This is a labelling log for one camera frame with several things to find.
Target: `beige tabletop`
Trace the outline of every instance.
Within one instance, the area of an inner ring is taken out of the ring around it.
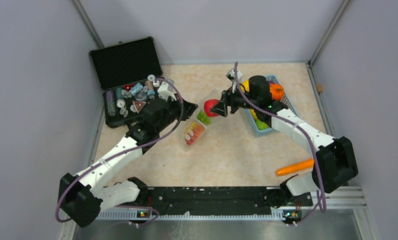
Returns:
[[[230,86],[225,75],[231,68],[233,64],[165,65],[162,70],[165,78],[175,81],[184,99],[198,103],[211,89],[222,91]],[[276,75],[299,117],[325,131],[304,63],[239,64],[238,70],[244,74],[243,80],[254,75]],[[182,122],[108,184],[137,177],[151,187],[276,186],[290,176],[276,176],[277,169],[310,158],[283,133],[255,137],[242,109],[207,129],[189,152],[181,147],[184,127]],[[112,149],[127,131],[127,126],[112,129],[104,125],[95,160]]]

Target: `orange pumpkin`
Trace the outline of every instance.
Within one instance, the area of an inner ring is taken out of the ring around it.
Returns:
[[[269,85],[269,92],[271,93],[271,98],[277,101],[280,101],[283,98],[283,95],[285,94],[284,88],[277,83]]]

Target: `small wooden block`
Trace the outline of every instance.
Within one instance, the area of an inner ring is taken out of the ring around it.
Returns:
[[[323,85],[321,85],[320,83],[317,83],[315,85],[315,87],[317,88],[317,93],[322,93],[323,92]]]

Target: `gray floor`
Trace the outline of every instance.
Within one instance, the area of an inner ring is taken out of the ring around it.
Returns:
[[[352,210],[315,212],[297,227],[281,221],[156,221],[136,229],[97,220],[78,228],[74,240],[360,240]]]

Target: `red ball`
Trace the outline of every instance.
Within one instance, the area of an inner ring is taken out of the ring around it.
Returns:
[[[203,105],[203,110],[205,110],[205,114],[210,118],[218,117],[219,115],[216,113],[211,112],[211,108],[218,104],[220,100],[218,99],[209,99]]]

